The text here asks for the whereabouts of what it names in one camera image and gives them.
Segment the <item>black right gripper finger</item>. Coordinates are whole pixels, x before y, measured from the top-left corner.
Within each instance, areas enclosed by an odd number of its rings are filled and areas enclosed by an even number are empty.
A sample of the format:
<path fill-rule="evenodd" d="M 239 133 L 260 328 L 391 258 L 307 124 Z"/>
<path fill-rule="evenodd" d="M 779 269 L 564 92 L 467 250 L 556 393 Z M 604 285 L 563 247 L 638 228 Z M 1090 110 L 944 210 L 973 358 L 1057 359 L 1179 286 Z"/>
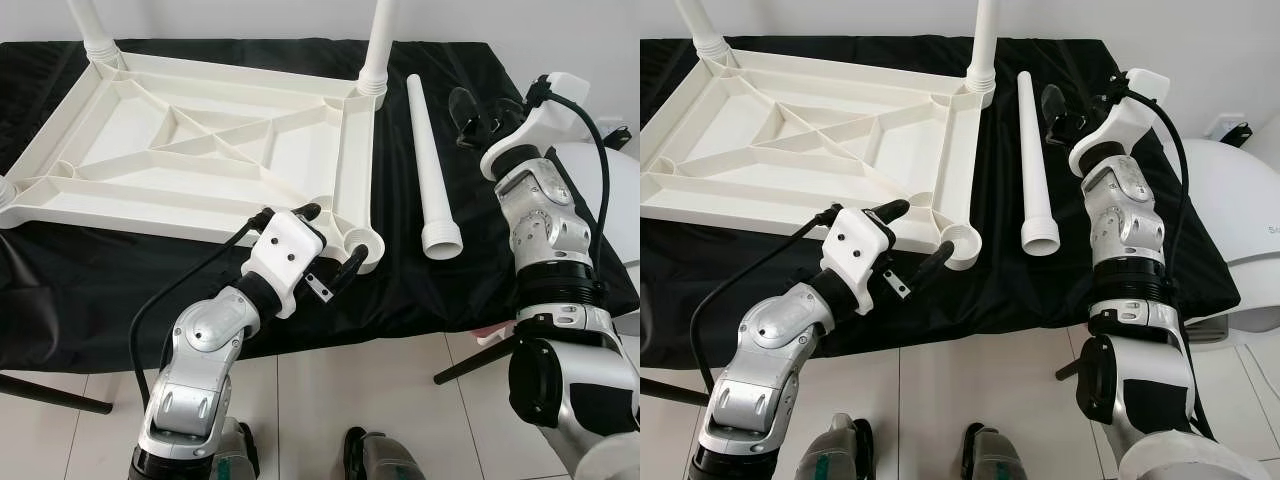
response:
<path fill-rule="evenodd" d="M 1047 84 L 1039 95 L 1039 113 L 1044 118 L 1046 141 L 1068 141 L 1069 115 L 1060 87 Z"/>
<path fill-rule="evenodd" d="M 483 119 L 472 93 L 463 87 L 451 91 L 451 119 L 457 131 L 458 146 L 479 146 L 483 142 Z"/>

